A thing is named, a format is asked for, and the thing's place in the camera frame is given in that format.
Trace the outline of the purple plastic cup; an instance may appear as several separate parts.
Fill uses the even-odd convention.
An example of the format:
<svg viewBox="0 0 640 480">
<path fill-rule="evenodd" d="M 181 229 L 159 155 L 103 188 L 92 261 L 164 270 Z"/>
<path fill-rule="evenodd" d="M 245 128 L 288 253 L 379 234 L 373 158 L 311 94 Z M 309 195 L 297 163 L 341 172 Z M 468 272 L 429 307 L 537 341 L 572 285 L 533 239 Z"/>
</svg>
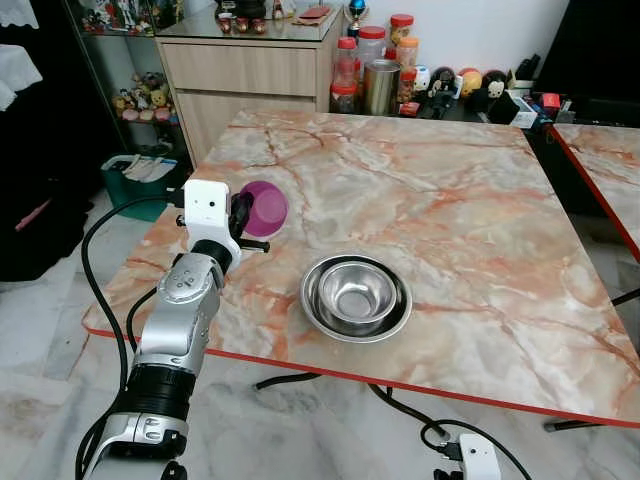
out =
<svg viewBox="0 0 640 480">
<path fill-rule="evenodd" d="M 260 239 L 269 238 L 284 227 L 289 205 L 282 189 L 269 180 L 252 180 L 241 189 L 252 197 L 250 215 L 244 233 Z"/>
</svg>

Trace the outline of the steel deep plate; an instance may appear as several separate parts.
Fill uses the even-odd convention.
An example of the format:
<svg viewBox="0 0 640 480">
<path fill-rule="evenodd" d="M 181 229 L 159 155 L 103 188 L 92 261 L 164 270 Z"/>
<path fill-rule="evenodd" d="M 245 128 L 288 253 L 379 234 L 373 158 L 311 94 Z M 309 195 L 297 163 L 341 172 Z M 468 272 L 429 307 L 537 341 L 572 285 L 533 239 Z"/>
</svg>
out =
<svg viewBox="0 0 640 480">
<path fill-rule="evenodd" d="M 399 292 L 399 301 L 390 314 L 381 323 L 372 328 L 351 328 L 351 326 L 339 323 L 328 311 L 321 306 L 319 294 L 317 294 L 317 282 L 320 275 L 330 266 L 344 261 L 364 261 L 371 265 L 378 266 L 390 276 L 396 283 Z M 303 276 L 300 287 L 300 298 L 303 310 L 311 323 L 334 339 L 343 340 L 349 343 L 375 343 L 379 340 L 393 337 L 402 326 L 406 325 L 412 310 L 412 294 L 408 284 L 399 276 L 396 271 L 388 268 L 384 262 L 380 262 L 372 257 L 357 255 L 357 253 L 339 253 L 339 255 L 325 257 L 316 262 L 307 274 Z"/>
</svg>

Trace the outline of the small steel bowl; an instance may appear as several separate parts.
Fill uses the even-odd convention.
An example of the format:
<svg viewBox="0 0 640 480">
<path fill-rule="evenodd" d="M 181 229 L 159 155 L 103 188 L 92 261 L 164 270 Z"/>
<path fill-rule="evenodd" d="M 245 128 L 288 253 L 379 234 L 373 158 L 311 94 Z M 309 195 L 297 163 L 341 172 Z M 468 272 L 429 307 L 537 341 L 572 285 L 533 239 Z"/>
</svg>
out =
<svg viewBox="0 0 640 480">
<path fill-rule="evenodd" d="M 330 266 L 320 275 L 317 294 L 328 314 L 351 328 L 378 325 L 399 301 L 398 288 L 390 276 L 364 261 Z"/>
</svg>

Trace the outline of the light wooden drawer cabinet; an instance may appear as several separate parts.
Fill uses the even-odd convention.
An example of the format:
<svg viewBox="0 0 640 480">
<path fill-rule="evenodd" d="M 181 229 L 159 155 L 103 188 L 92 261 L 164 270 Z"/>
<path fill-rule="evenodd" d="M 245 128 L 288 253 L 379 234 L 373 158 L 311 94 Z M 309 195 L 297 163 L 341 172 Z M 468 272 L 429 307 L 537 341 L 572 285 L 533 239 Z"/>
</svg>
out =
<svg viewBox="0 0 640 480">
<path fill-rule="evenodd" d="M 215 10 L 206 6 L 154 37 L 193 164 L 243 110 L 328 111 L 335 49 L 347 27 L 333 12 L 320 26 L 268 20 L 262 35 L 227 35 Z"/>
</svg>

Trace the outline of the glass display shelf with figurines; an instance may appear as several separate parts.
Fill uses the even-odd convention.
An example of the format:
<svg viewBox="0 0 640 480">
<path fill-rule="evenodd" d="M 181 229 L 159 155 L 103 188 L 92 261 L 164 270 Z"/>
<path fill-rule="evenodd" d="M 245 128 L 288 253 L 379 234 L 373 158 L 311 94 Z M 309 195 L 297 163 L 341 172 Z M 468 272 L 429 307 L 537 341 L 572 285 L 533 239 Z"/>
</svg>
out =
<svg viewBox="0 0 640 480">
<path fill-rule="evenodd" d="M 178 106 L 155 35 L 186 14 L 186 0 L 58 0 L 87 56 L 128 154 L 189 161 Z"/>
</svg>

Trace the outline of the steel canister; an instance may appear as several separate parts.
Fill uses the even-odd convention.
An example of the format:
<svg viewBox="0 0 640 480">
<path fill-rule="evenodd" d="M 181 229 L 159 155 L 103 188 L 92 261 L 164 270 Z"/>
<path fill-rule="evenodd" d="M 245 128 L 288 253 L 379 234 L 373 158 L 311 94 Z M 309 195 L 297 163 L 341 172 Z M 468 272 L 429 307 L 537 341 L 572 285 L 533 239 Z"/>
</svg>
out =
<svg viewBox="0 0 640 480">
<path fill-rule="evenodd" d="M 375 59 L 364 65 L 362 113 L 389 116 L 396 105 L 401 64 L 396 60 Z"/>
</svg>

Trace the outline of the black hanging cloth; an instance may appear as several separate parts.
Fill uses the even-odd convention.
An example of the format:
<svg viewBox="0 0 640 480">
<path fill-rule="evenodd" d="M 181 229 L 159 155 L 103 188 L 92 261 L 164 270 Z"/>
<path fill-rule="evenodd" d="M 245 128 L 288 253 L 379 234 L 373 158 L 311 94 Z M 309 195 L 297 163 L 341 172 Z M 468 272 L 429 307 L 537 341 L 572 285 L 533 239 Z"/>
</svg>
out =
<svg viewBox="0 0 640 480">
<path fill-rule="evenodd" d="M 58 0 L 0 1 L 0 44 L 44 77 L 0 111 L 0 282 L 32 282 L 81 241 L 108 118 Z"/>
</svg>

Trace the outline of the small red lid nut jar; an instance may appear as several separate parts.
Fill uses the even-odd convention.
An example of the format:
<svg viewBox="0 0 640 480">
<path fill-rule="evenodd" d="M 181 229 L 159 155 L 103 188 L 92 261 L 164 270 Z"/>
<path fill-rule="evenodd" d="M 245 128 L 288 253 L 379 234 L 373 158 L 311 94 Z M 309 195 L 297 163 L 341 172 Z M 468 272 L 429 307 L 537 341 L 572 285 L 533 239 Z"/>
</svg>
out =
<svg viewBox="0 0 640 480">
<path fill-rule="evenodd" d="M 410 102 L 413 97 L 413 87 L 415 87 L 417 72 L 415 69 L 403 69 L 399 73 L 397 87 L 397 102 Z"/>
</svg>

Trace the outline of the flat red case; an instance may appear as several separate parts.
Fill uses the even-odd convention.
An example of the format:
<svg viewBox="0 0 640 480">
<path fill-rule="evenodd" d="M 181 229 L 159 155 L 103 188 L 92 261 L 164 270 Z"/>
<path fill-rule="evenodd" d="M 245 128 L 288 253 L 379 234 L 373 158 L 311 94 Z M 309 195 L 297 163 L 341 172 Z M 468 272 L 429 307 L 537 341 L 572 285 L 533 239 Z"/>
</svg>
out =
<svg viewBox="0 0 640 480">
<path fill-rule="evenodd" d="M 315 5 L 305 10 L 305 12 L 298 13 L 294 17 L 294 23 L 297 26 L 319 26 L 323 20 L 328 18 L 328 15 L 332 13 L 332 8 L 326 5 Z"/>
</svg>

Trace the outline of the small trophy cup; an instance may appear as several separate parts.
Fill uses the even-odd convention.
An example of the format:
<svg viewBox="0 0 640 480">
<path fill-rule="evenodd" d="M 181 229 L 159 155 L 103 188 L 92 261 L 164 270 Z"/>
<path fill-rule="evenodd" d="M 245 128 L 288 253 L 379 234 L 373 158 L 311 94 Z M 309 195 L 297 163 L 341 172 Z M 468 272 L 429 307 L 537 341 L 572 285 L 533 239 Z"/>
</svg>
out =
<svg viewBox="0 0 640 480">
<path fill-rule="evenodd" d="M 347 0 L 343 13 L 344 17 L 346 17 L 346 27 L 349 31 L 349 36 L 357 35 L 358 29 L 362 27 L 362 20 L 365 19 L 367 12 L 369 12 L 367 0 Z"/>
</svg>

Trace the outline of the black round figurine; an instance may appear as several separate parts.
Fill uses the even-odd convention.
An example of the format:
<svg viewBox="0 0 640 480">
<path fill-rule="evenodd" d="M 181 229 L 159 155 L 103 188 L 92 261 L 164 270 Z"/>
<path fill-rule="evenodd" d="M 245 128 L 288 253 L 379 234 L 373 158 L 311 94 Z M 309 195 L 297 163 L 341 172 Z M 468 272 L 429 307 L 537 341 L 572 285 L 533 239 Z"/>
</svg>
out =
<svg viewBox="0 0 640 480">
<path fill-rule="evenodd" d="M 457 74 L 449 67 L 440 67 L 431 74 L 430 97 L 454 99 L 457 95 Z"/>
</svg>

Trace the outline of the red lid snack jar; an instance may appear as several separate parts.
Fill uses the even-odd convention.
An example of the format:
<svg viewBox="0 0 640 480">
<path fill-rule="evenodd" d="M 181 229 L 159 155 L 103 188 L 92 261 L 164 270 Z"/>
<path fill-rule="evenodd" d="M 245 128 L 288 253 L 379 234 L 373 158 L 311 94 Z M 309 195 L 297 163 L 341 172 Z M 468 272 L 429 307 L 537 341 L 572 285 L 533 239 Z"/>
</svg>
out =
<svg viewBox="0 0 640 480">
<path fill-rule="evenodd" d="M 398 46 L 403 37 L 410 36 L 413 24 L 411 14 L 396 13 L 389 17 L 390 44 Z"/>
</svg>

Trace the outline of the white hanging cloth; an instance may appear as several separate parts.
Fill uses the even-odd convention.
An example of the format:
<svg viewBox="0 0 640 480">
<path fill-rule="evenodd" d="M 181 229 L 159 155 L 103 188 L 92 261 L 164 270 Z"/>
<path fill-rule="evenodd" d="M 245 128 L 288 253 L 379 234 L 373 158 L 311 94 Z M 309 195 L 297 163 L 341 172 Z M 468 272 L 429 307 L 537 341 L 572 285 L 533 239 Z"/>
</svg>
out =
<svg viewBox="0 0 640 480">
<path fill-rule="evenodd" d="M 44 77 L 24 47 L 0 44 L 0 113 L 14 104 L 20 91 L 42 79 Z"/>
</svg>

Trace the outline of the yellow round figurine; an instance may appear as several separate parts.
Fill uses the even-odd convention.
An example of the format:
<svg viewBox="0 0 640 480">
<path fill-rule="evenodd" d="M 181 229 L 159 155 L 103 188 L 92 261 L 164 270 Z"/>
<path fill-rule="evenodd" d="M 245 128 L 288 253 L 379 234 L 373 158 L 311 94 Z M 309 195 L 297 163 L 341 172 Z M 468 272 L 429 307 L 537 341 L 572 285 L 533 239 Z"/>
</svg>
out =
<svg viewBox="0 0 640 480">
<path fill-rule="evenodd" d="M 460 73 L 460 97 L 466 99 L 475 90 L 483 86 L 483 73 L 474 68 L 463 69 Z"/>
</svg>

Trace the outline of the black and white figurine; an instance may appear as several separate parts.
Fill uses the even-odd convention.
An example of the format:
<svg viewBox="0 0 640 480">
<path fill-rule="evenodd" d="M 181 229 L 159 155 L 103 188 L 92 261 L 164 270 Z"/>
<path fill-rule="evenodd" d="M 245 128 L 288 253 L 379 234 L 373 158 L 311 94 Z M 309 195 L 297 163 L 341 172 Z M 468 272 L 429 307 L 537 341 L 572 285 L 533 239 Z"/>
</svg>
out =
<svg viewBox="0 0 640 480">
<path fill-rule="evenodd" d="M 508 74 L 502 72 L 502 70 L 489 70 L 488 73 L 485 73 L 483 77 L 483 100 L 499 99 L 499 96 L 502 96 L 503 92 L 506 91 L 508 79 Z"/>
</svg>

